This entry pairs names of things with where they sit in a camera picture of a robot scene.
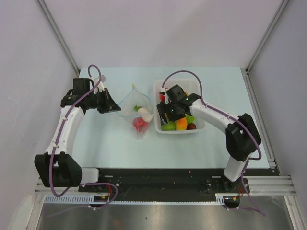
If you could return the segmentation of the orange papaya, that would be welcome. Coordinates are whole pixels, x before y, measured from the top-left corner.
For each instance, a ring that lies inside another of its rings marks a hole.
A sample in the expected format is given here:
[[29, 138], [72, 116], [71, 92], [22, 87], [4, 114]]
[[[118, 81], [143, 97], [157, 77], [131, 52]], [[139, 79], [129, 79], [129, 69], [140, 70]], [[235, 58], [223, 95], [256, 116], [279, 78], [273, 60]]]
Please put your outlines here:
[[176, 120], [175, 121], [175, 124], [176, 124], [176, 131], [183, 131], [183, 130], [186, 130], [187, 129], [187, 120], [186, 118], [181, 118], [179, 120]]

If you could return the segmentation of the green lime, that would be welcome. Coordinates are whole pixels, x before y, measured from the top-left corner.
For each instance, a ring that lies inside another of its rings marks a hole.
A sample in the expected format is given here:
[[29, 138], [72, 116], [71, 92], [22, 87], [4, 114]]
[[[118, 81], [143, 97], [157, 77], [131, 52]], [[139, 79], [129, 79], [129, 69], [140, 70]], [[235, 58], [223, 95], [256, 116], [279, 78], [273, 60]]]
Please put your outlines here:
[[161, 125], [162, 131], [175, 131], [176, 130], [176, 124], [173, 121], [169, 121], [167, 124]]

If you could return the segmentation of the clear zip top bag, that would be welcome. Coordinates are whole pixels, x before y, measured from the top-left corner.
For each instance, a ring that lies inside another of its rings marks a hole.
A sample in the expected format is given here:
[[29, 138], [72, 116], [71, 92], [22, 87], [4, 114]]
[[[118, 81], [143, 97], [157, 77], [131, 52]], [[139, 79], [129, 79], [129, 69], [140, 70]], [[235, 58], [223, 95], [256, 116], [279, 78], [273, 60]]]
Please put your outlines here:
[[132, 84], [131, 91], [120, 101], [119, 106], [121, 110], [117, 112], [118, 116], [129, 124], [135, 138], [143, 139], [154, 118], [149, 97]]

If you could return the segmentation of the white radish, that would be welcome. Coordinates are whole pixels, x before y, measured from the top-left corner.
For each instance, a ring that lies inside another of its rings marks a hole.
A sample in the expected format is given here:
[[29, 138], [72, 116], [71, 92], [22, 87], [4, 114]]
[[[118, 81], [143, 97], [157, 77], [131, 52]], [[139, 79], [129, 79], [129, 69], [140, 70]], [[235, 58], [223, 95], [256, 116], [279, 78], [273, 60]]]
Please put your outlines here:
[[140, 116], [145, 122], [151, 122], [153, 119], [153, 114], [151, 114], [146, 108], [141, 106], [134, 106], [134, 111], [137, 112], [137, 115]]

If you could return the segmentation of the red bell pepper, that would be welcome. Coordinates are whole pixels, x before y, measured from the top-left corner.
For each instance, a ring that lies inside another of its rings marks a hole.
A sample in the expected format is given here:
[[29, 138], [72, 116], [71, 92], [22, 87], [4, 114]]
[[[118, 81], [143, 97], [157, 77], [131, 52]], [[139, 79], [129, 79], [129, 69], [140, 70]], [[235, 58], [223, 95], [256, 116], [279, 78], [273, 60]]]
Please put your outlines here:
[[132, 125], [139, 133], [144, 133], [148, 128], [148, 122], [145, 122], [141, 117], [136, 117]]

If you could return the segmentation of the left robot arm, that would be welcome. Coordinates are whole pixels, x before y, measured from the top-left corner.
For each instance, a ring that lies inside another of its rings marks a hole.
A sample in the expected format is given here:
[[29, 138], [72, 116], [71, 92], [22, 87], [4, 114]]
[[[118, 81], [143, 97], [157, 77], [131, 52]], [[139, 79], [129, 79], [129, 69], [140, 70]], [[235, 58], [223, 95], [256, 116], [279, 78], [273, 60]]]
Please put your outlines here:
[[77, 187], [89, 183], [102, 191], [106, 180], [97, 168], [83, 168], [72, 157], [75, 137], [86, 111], [99, 113], [120, 111], [121, 108], [103, 86], [101, 78], [75, 78], [60, 102], [60, 119], [56, 132], [44, 154], [36, 155], [34, 164], [45, 187]]

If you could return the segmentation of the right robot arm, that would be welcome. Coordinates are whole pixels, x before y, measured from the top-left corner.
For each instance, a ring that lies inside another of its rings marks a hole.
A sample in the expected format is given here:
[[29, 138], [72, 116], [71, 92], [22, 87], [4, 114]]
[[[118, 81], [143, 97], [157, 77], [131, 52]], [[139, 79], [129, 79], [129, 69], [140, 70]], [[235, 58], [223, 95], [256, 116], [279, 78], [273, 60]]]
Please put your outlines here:
[[191, 115], [216, 127], [225, 134], [226, 149], [230, 157], [224, 169], [221, 186], [226, 192], [233, 192], [238, 188], [238, 179], [245, 171], [251, 154], [259, 152], [261, 159], [261, 137], [253, 118], [249, 114], [234, 116], [206, 103], [200, 95], [185, 91], [175, 85], [169, 89], [161, 88], [160, 93], [165, 100], [157, 105], [160, 119], [164, 122], [178, 121]]

